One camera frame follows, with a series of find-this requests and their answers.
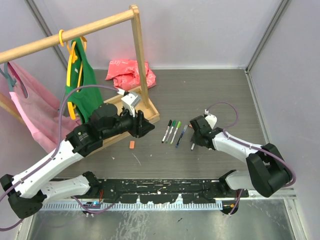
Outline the long white green pen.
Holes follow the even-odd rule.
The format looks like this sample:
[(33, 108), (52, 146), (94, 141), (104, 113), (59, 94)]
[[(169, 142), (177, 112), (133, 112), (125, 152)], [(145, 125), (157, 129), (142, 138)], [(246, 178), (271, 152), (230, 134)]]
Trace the long white green pen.
[(171, 128), (170, 128), (170, 130), (169, 130), (169, 133), (168, 133), (168, 135), (167, 135), (167, 137), (166, 137), (165, 143), (168, 143), (169, 138), (170, 138), (170, 135), (171, 135), (173, 129), (174, 129), (174, 126), (171, 126)]

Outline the white pen green tip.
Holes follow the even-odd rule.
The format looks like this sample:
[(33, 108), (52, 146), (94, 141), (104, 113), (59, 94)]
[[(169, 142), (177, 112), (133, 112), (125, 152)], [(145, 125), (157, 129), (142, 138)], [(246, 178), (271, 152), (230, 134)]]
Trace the white pen green tip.
[(179, 130), (179, 127), (176, 127), (175, 130), (174, 130), (172, 139), (171, 139), (171, 141), (170, 141), (170, 144), (171, 144), (171, 145), (172, 145), (173, 142), (174, 142), (174, 139), (175, 139), (175, 137), (176, 137), (176, 134), (177, 134), (178, 130)]

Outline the blue pen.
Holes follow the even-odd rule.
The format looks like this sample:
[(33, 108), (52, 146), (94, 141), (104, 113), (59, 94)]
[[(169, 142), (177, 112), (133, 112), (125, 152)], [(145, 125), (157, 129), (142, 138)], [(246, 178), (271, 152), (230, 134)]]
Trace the blue pen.
[(175, 148), (178, 148), (178, 147), (179, 147), (179, 144), (180, 144), (180, 142), (181, 142), (181, 140), (182, 140), (182, 137), (184, 136), (185, 132), (186, 132), (186, 130), (182, 130), (182, 132), (181, 132), (181, 134), (180, 134), (180, 136), (179, 136), (179, 138), (178, 138), (178, 140), (177, 140), (177, 143), (176, 143), (176, 145), (175, 145)]

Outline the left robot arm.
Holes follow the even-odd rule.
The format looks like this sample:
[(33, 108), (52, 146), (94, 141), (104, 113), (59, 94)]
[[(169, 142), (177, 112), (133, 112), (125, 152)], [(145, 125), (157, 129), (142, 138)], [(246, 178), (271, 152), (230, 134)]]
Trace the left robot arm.
[(1, 177), (0, 184), (8, 196), (11, 209), (18, 218), (25, 219), (58, 198), (82, 195), (97, 197), (100, 185), (92, 172), (56, 183), (51, 179), (101, 148), (105, 139), (125, 132), (141, 138), (154, 128), (141, 110), (131, 114), (129, 109), (123, 108), (118, 113), (114, 104), (101, 104), (93, 111), (88, 122), (77, 126), (47, 156), (19, 174)]

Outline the white pen black tip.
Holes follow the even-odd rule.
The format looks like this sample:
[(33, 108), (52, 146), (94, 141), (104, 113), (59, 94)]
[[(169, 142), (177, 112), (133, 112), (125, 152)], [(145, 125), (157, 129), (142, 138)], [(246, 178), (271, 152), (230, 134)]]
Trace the white pen black tip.
[(161, 143), (164, 143), (164, 142), (165, 142), (165, 139), (166, 139), (166, 137), (167, 137), (167, 135), (168, 135), (169, 130), (170, 130), (170, 125), (167, 126), (166, 131), (165, 131), (165, 133), (164, 133), (164, 136), (163, 136), (163, 138), (162, 138), (162, 140), (161, 140)]

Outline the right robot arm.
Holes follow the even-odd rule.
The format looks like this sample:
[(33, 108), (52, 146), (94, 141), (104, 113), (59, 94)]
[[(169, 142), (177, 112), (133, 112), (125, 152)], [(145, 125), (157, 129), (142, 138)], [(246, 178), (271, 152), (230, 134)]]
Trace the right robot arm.
[(209, 113), (190, 120), (194, 145), (223, 152), (246, 164), (246, 171), (230, 170), (221, 176), (219, 191), (231, 197), (237, 190), (255, 190), (270, 197), (281, 188), (295, 183), (294, 171), (285, 163), (278, 148), (271, 144), (259, 145), (244, 141), (215, 127), (217, 118)]

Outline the orange eraser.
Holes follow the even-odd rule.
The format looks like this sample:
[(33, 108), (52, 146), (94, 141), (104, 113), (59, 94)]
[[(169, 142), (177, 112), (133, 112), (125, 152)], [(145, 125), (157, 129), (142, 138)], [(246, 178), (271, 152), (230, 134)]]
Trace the orange eraser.
[(134, 140), (131, 140), (131, 141), (129, 142), (129, 148), (130, 148), (130, 149), (134, 149), (134, 148), (135, 148), (135, 141), (134, 141)]

